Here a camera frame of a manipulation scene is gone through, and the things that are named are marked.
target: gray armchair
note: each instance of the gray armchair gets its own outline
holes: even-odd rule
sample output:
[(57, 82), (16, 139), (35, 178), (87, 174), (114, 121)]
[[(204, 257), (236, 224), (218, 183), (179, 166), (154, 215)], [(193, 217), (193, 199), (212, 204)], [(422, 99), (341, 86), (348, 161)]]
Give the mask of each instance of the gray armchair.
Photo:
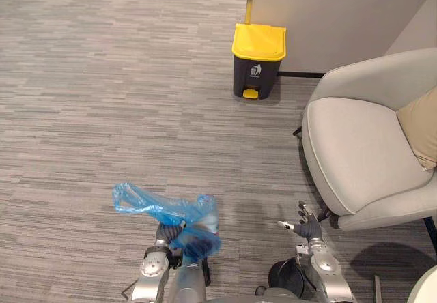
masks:
[(327, 73), (305, 109), (302, 143), (315, 185), (344, 230), (435, 216), (437, 172), (414, 156), (396, 110), (437, 85), (437, 48)]

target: chair cushion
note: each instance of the chair cushion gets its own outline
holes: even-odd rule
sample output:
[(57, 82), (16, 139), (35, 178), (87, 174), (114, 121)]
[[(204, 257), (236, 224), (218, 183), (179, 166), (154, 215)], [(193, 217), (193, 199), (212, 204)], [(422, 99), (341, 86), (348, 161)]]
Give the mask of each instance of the chair cushion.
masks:
[(397, 118), (425, 169), (437, 165), (437, 86), (397, 111)]
[(432, 177), (414, 156), (395, 111), (385, 106), (322, 98), (308, 105), (307, 126), (326, 182), (352, 213)]

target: floor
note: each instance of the floor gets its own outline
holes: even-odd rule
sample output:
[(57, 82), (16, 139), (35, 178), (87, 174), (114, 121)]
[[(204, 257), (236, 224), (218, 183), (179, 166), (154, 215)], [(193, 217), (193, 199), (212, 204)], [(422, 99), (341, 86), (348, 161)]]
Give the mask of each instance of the floor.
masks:
[[(133, 182), (218, 201), (208, 297), (252, 294), (302, 240), (278, 229), (320, 197), (291, 133), (317, 79), (232, 96), (245, 0), (0, 0), (0, 301), (123, 302), (156, 221), (113, 211)], [(323, 223), (359, 302), (405, 302), (435, 264), (423, 223)]]

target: baseboard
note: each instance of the baseboard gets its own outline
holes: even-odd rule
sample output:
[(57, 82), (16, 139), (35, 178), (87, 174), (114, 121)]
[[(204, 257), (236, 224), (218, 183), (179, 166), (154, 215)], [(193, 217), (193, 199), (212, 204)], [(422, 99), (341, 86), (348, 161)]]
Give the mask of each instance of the baseboard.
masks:
[(296, 78), (322, 78), (325, 73), (317, 73), (317, 72), (286, 72), (279, 71), (277, 76), (293, 76)]

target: yellow lid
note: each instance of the yellow lid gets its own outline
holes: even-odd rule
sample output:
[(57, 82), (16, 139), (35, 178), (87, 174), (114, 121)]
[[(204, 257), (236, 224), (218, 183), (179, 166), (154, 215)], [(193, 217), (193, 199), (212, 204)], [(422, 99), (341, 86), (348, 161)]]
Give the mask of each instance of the yellow lid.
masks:
[(241, 59), (277, 62), (287, 55), (286, 28), (237, 24), (232, 53)]

